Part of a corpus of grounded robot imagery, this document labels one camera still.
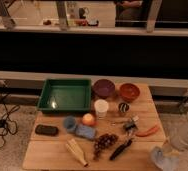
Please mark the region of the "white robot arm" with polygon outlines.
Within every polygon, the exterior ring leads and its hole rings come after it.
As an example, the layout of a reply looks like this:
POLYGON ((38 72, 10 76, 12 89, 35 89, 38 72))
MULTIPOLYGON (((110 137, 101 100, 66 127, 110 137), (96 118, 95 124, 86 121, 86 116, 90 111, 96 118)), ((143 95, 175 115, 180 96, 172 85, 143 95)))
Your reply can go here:
POLYGON ((186 121, 174 128, 162 146, 162 152, 166 156, 178 156, 188 150, 188 112, 186 121))

